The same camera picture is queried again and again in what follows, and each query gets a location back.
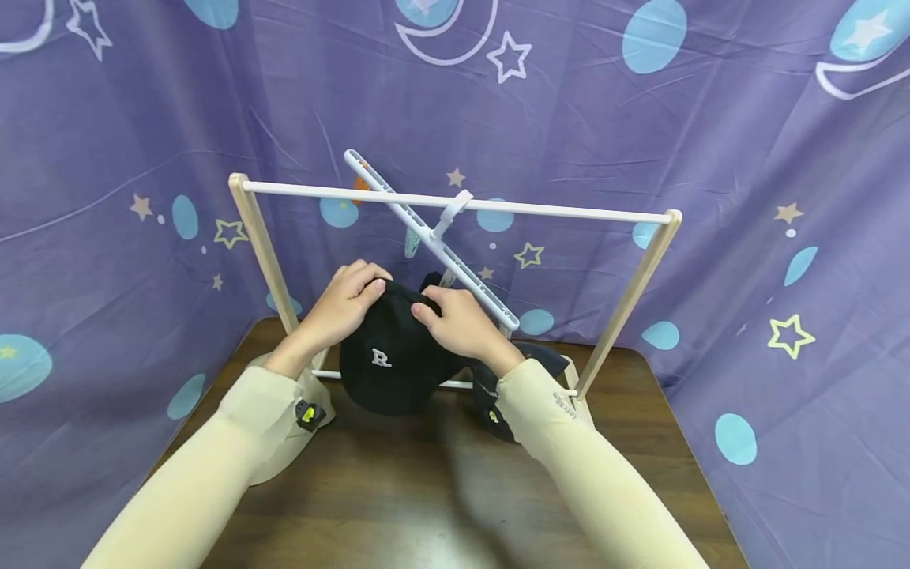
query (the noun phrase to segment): purple curtain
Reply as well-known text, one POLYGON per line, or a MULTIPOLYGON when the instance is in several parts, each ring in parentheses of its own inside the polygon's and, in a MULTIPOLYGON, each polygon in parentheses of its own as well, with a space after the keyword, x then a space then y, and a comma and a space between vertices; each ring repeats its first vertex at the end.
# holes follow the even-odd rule
MULTIPOLYGON (((905 0, 0 14, 4 564, 82 559, 275 314, 228 174, 354 188, 348 147, 398 191, 680 209, 620 344, 752 567, 910 563, 905 0)), ((384 206, 260 204, 301 312, 357 257, 440 268, 384 206)), ((446 239, 521 336, 593 343, 653 229, 466 213, 446 239)))

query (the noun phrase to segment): arm sleeve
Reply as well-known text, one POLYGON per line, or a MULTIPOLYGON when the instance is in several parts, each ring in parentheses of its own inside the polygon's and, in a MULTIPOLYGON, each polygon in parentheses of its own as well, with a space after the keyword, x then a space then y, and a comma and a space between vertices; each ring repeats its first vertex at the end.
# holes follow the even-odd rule
POLYGON ((707 569, 654 490, 587 423, 536 360, 499 382, 497 405, 519 442, 540 461, 608 566, 707 569))
POLYGON ((296 420, 296 381, 251 367, 217 412, 133 496, 87 569, 198 567, 257 468, 296 420))

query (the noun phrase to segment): clip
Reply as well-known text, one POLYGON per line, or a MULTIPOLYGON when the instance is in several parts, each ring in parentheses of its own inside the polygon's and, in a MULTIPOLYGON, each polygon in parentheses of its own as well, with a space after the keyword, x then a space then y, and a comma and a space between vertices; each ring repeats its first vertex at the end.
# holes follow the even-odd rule
POLYGON ((467 189, 460 191, 458 196, 455 196, 455 199, 442 210, 440 222, 436 224, 436 227, 433 228, 430 235, 434 239, 442 239, 442 234, 445 233, 446 229, 449 228, 449 225, 452 224, 455 216, 460 214, 472 199, 474 199, 474 196, 467 189))

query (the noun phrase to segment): cap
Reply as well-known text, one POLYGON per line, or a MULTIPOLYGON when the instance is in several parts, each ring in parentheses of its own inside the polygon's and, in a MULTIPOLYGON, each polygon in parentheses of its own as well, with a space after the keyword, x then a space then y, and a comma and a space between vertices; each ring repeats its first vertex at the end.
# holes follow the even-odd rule
POLYGON ((367 411, 388 416, 417 412, 441 383, 466 365, 414 318, 410 307, 415 302, 442 314, 436 302, 386 280, 385 291, 363 323, 341 342, 341 383, 367 411))
MULTIPOLYGON (((540 344, 530 344, 523 341, 513 342, 525 358, 534 359, 541 363, 554 379, 559 377, 567 367, 569 362, 552 348, 540 344)), ((474 410, 480 425, 493 436, 503 439, 506 442, 515 442, 515 437, 509 428, 509 424, 502 418, 502 413, 496 406, 496 401, 500 395, 497 391, 499 378, 490 368, 473 361, 470 366, 473 376, 474 387, 474 410)))

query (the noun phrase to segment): hand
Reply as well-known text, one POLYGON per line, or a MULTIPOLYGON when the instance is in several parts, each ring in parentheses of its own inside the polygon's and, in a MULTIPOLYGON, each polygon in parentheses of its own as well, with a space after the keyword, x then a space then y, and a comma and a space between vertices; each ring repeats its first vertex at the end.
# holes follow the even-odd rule
POLYGON ((467 290, 427 287, 423 295, 440 305, 442 316, 420 303, 410 311, 446 350, 482 361, 500 378, 524 361, 467 290))
POLYGON ((263 367, 296 379, 319 352, 356 330, 367 309, 385 292, 391 275, 374 263, 357 259, 342 265, 300 326, 285 338, 263 367))

